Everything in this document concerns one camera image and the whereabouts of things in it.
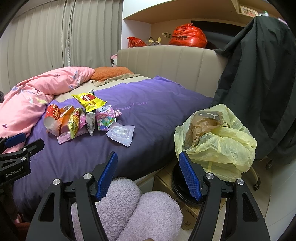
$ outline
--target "fuzzy purple fabric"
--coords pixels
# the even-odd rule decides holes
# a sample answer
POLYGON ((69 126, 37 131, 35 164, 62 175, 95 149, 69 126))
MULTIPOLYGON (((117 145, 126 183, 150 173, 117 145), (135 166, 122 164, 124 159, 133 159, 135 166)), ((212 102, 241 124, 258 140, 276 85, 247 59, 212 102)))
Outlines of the fuzzy purple fabric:
POLYGON ((161 191, 141 196, 133 215, 116 241, 173 241, 177 238, 183 215, 178 203, 161 191))
MULTIPOLYGON (((106 197, 96 203, 99 217, 109 241, 115 241, 135 210, 141 191, 128 178, 119 178, 110 183, 106 197)), ((83 241, 77 205, 71 206, 72 221, 77 241, 83 241)))

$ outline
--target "black jacket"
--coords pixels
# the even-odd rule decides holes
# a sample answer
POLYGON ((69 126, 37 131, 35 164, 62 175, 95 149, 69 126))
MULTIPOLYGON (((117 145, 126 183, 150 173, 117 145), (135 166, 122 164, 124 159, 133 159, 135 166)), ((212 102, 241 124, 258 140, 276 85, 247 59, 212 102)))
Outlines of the black jacket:
POLYGON ((288 163, 296 155, 296 47, 287 25, 255 17, 225 48, 213 105, 225 104, 257 140, 256 158, 288 163))

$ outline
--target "beige upholstered headboard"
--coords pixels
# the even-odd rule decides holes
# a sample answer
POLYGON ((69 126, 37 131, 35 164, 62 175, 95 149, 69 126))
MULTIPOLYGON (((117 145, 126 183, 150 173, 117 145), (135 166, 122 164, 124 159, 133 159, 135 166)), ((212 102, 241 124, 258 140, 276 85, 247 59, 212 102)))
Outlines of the beige upholstered headboard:
POLYGON ((213 97, 227 59, 213 50, 184 46, 146 46, 118 51, 117 66, 149 78, 156 75, 213 97))

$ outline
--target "red plastic bag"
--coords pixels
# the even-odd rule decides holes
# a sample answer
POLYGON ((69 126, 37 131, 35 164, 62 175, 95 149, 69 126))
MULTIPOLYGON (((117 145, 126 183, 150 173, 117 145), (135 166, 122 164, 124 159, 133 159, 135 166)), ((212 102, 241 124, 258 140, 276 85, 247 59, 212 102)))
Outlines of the red plastic bag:
POLYGON ((205 48, 207 38, 200 28, 188 23, 175 28, 169 45, 205 48))
POLYGON ((135 37, 129 37, 126 39, 128 39, 128 48, 147 46, 141 39, 135 37))

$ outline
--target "pink comforter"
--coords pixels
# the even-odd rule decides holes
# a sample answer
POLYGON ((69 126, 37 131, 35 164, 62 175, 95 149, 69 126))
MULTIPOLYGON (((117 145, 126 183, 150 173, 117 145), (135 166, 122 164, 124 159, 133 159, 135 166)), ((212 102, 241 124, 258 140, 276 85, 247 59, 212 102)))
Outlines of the pink comforter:
MULTIPOLYGON (((65 67, 17 84, 0 104, 0 137, 21 132, 28 137, 53 97, 77 88, 88 81, 94 71, 88 67, 65 67)), ((23 146, 24 142, 8 148, 6 153, 18 151, 23 146)))

